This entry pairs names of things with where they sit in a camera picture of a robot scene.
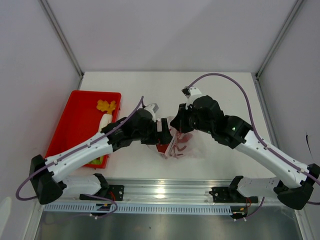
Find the yellow toy food piece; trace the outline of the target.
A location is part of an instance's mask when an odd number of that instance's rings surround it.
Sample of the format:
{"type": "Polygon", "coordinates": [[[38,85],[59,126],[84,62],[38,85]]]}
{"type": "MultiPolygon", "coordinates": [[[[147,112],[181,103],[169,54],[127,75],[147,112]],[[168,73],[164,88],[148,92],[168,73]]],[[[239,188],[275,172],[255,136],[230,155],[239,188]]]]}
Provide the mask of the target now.
{"type": "Polygon", "coordinates": [[[109,103],[106,100],[99,99],[96,105],[97,110],[101,112],[106,112],[107,114],[110,114],[110,115],[113,113],[116,107],[117,107],[117,104],[114,100],[109,103]]]}

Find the left aluminium frame post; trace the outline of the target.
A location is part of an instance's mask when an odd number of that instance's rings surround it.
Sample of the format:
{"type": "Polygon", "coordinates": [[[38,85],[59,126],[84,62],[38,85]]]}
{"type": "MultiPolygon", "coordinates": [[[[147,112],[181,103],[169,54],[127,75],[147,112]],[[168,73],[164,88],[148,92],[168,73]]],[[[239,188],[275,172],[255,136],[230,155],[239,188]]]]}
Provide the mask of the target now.
{"type": "Polygon", "coordinates": [[[66,56],[70,60],[74,70],[76,71],[77,75],[82,78],[84,75],[84,72],[82,71],[80,64],[64,34],[63,29],[61,28],[59,21],[52,10],[50,3],[48,0],[39,0],[38,3],[40,4],[45,16],[47,17],[53,31],[55,32],[55,35],[57,39],[59,40],[66,56]]]}

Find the right aluminium frame post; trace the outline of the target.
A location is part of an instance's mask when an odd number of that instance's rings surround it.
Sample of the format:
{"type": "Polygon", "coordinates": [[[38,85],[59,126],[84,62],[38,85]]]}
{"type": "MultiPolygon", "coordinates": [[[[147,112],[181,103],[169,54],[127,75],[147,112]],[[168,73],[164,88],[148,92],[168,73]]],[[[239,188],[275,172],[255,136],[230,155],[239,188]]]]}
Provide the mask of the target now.
{"type": "Polygon", "coordinates": [[[277,53],[279,47],[281,46],[282,42],[284,41],[286,35],[288,34],[290,28],[294,24],[296,18],[298,17],[300,11],[302,10],[306,2],[307,2],[306,0],[296,0],[294,2],[293,7],[290,9],[289,13],[287,14],[270,48],[268,49],[265,57],[263,58],[263,61],[261,62],[257,72],[255,73],[255,77],[258,81],[260,80],[267,66],[270,64],[271,60],[277,53]]]}

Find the clear zip top bag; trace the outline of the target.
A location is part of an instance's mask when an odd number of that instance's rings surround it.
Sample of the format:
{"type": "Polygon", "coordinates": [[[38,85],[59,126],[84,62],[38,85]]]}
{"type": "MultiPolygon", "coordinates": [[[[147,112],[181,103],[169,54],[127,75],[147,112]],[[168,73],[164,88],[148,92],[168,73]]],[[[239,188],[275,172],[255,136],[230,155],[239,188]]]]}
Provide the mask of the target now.
{"type": "Polygon", "coordinates": [[[166,118],[172,139],[168,144],[147,145],[147,147],[163,159],[181,159],[205,157],[204,141],[198,131],[181,133],[170,126],[173,116],[166,118]]]}

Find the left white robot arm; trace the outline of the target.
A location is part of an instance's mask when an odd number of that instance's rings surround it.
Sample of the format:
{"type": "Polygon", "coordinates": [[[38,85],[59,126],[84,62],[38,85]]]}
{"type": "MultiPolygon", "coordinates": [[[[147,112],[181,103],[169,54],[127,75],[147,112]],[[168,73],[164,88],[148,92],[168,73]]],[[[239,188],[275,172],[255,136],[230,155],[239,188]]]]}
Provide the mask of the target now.
{"type": "Polygon", "coordinates": [[[93,195],[97,200],[108,196],[107,181],[99,174],[72,180],[69,174],[90,161],[112,154],[138,141],[142,145],[165,145],[172,135],[166,118],[157,120],[152,109],[140,108],[128,117],[103,127],[86,141],[53,156],[38,154],[31,159],[29,176],[36,198],[46,205],[62,195],[93,195]]]}

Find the green white toy celery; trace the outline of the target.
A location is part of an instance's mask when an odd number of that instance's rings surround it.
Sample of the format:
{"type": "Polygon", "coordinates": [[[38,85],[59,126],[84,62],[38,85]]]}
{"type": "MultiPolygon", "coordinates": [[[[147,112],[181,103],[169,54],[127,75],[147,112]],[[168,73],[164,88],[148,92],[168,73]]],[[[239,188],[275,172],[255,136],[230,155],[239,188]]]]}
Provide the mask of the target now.
{"type": "MultiPolygon", "coordinates": [[[[102,128],[106,127],[108,124],[110,124],[112,122],[113,116],[109,113],[105,113],[102,115],[102,118],[100,119],[99,122],[99,127],[98,127],[98,131],[100,132],[102,130],[102,128]]],[[[100,156],[94,160],[92,160],[91,162],[89,162],[89,164],[92,165],[101,165],[103,163],[104,160],[104,156],[100,156]]]]}

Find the aluminium frame post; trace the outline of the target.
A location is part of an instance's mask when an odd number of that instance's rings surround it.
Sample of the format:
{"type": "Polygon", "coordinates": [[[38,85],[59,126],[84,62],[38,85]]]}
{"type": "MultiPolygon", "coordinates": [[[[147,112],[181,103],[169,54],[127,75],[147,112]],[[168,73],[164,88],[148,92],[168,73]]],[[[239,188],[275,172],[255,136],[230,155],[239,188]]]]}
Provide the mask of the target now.
{"type": "Polygon", "coordinates": [[[84,75],[84,72],[82,71],[80,64],[64,34],[63,29],[61,28],[59,21],[52,10],[50,3],[48,0],[39,0],[38,3],[40,4],[45,16],[47,17],[53,31],[55,32],[55,35],[57,39],[59,40],[66,56],[70,60],[74,70],[76,71],[77,75],[82,78],[84,75]]]}
{"type": "Polygon", "coordinates": [[[294,24],[296,18],[298,17],[300,11],[302,10],[306,2],[307,2],[306,0],[296,0],[294,2],[293,7],[290,9],[289,13],[287,14],[270,48],[268,49],[265,57],[263,58],[263,61],[261,62],[257,72],[255,73],[255,77],[258,81],[260,80],[267,66],[270,64],[271,60],[277,53],[279,47],[281,46],[282,42],[284,41],[286,35],[288,34],[290,28],[294,24]]]}

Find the red plastic tray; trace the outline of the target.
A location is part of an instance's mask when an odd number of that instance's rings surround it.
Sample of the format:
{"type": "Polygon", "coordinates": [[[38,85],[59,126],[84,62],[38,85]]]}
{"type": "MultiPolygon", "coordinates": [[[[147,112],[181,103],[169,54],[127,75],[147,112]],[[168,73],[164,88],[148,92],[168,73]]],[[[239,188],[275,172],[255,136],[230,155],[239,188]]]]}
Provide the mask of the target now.
{"type": "Polygon", "coordinates": [[[45,157],[60,154],[98,133],[103,114],[96,108],[98,100],[116,102],[112,123],[118,119],[122,95],[119,92],[83,91],[71,92],[60,117],[45,157]]]}

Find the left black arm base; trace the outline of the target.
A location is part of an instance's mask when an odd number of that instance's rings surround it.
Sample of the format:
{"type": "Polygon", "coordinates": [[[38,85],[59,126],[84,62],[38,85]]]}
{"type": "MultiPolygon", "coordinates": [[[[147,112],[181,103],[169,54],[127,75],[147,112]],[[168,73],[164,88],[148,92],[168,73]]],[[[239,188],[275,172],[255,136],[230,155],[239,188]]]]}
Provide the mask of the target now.
{"type": "Polygon", "coordinates": [[[80,194],[80,200],[90,200],[90,201],[98,201],[98,200],[112,200],[112,201],[123,201],[125,193],[125,186],[119,184],[111,184],[108,186],[108,189],[102,188],[94,195],[89,194],[80,194]]]}

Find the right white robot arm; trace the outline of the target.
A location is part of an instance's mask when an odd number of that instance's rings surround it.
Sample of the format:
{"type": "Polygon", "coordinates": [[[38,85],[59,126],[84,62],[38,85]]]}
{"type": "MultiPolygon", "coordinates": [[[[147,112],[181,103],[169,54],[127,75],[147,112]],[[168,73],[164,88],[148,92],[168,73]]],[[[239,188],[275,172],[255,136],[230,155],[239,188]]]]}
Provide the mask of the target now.
{"type": "Polygon", "coordinates": [[[275,146],[263,143],[249,123],[238,116],[225,115],[210,96],[180,104],[170,126],[184,134],[193,130],[210,134],[219,144],[249,156],[275,175],[273,178],[236,176],[228,187],[232,201],[268,197],[294,210],[303,209],[309,202],[320,167],[300,163],[275,146]]]}

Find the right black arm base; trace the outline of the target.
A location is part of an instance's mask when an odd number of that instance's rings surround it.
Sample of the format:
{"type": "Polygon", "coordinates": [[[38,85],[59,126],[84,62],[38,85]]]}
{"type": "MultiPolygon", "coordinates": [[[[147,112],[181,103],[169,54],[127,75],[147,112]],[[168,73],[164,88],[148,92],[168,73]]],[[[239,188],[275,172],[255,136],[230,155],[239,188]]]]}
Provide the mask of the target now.
{"type": "Polygon", "coordinates": [[[208,193],[212,196],[214,203],[257,204],[259,202],[257,196],[244,197],[236,190],[229,190],[226,186],[212,187],[208,193]]]}

